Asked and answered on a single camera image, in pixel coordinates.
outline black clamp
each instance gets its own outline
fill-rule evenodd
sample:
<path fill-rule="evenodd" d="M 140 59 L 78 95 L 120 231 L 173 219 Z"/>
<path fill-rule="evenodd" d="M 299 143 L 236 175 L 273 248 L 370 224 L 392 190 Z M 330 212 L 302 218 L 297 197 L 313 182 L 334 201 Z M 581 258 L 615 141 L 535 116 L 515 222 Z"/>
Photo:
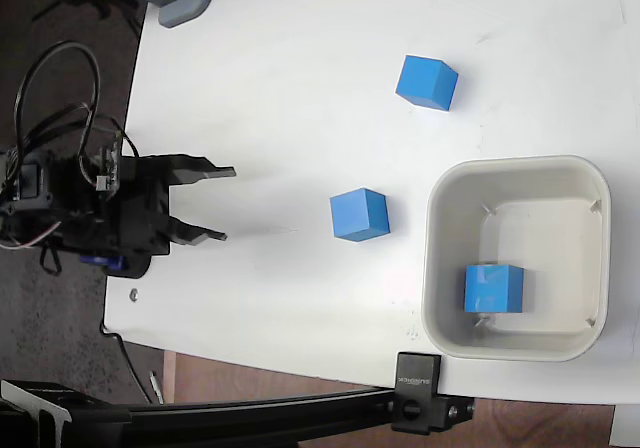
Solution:
<path fill-rule="evenodd" d="M 441 432 L 473 418 L 475 401 L 438 394 L 439 355 L 399 353 L 391 428 L 416 435 Z"/>

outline floor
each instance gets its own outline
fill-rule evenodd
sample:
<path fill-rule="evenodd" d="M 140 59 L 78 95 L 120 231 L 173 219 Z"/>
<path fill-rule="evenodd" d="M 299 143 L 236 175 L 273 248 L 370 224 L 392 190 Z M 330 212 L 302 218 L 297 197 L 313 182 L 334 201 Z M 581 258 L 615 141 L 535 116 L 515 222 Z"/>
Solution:
<path fill-rule="evenodd" d="M 62 7 L 31 23 L 49 0 L 0 0 L 0 149 L 15 143 L 15 94 L 29 65 L 57 41 L 75 39 L 96 52 L 102 67 L 101 111 L 124 119 L 138 42 L 115 13 L 98 22 L 92 7 Z M 38 75 L 28 94 L 27 126 L 90 95 L 88 69 L 78 55 L 63 55 Z M 69 136 L 55 146 L 74 150 Z M 106 278 L 75 256 L 62 256 L 59 277 L 38 265 L 38 250 L 0 250 L 0 379 L 56 381 L 111 402 L 142 403 L 113 339 L 98 333 Z M 162 352 L 132 346 L 146 379 L 162 371 Z"/>
<path fill-rule="evenodd" d="M 245 368 L 177 355 L 165 368 L 165 392 L 176 403 L 249 400 L 331 393 L 356 385 Z M 478 400 L 475 417 L 445 433 L 418 437 L 388 426 L 303 443 L 308 448 L 605 447 L 613 407 Z"/>
<path fill-rule="evenodd" d="M 98 21 L 90 6 L 61 7 L 31 23 L 48 0 L 0 0 L 0 147 L 14 143 L 12 109 L 28 66 L 49 45 L 76 39 L 95 50 L 102 67 L 101 111 L 124 119 L 137 40 L 116 12 Z M 61 57 L 40 76 L 28 99 L 33 123 L 64 103 L 87 96 L 87 69 L 73 56 Z M 77 146 L 70 137 L 56 145 Z M 105 278 L 95 268 L 63 256 L 58 278 L 44 274 L 38 253 L 0 252 L 0 379 L 57 381 L 111 402 L 141 402 L 113 340 L 98 335 Z M 161 372 L 163 354 L 131 346 L 142 374 Z M 172 380 L 175 401 L 212 401 L 339 391 L 330 381 L 237 367 L 178 355 Z M 613 408 L 480 400 L 476 419 L 447 433 L 418 438 L 388 428 L 306 443 L 347 446 L 608 446 Z"/>

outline white bowl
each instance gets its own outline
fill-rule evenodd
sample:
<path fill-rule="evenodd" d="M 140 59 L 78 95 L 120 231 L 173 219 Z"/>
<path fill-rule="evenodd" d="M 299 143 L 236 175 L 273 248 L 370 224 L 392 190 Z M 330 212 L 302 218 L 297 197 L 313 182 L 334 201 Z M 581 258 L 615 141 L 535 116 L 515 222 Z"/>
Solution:
<path fill-rule="evenodd" d="M 607 316 L 611 195 L 577 156 L 462 163 L 429 199 L 422 318 L 433 344 L 460 358 L 566 361 Z M 464 311 L 465 270 L 525 269 L 523 313 Z"/>

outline white table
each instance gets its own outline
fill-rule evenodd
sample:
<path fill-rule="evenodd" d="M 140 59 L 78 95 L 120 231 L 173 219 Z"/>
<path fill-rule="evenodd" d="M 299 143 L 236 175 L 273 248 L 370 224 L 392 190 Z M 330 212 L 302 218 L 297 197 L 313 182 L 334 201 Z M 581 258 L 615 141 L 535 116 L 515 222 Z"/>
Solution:
<path fill-rule="evenodd" d="M 577 154 L 613 197 L 602 337 L 566 363 L 448 358 L 440 390 L 640 402 L 640 0 L 213 0 L 173 30 L 156 17 L 150 8 L 127 129 L 142 154 L 236 167 L 171 190 L 175 216 L 229 240 L 174 246 L 142 279 L 110 279 L 110 329 L 393 386 L 399 351 L 437 352 L 421 323 L 436 180 L 464 160 Z M 394 94 L 406 54 L 460 73 L 450 113 Z M 392 234 L 335 239 L 329 197 L 362 186 L 387 195 Z"/>

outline blue cube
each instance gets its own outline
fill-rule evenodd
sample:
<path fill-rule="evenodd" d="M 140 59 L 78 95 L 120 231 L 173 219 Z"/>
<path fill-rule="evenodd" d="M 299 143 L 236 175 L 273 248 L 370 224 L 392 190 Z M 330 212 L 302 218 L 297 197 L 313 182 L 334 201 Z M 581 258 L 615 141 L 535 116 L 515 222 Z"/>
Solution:
<path fill-rule="evenodd" d="M 458 74 L 443 61 L 407 56 L 396 93 L 414 105 L 449 111 Z"/>
<path fill-rule="evenodd" d="M 363 241 L 389 233 L 387 199 L 360 188 L 331 198 L 333 234 L 337 238 Z"/>
<path fill-rule="evenodd" d="M 464 311 L 522 313 L 524 270 L 511 265 L 467 267 Z"/>

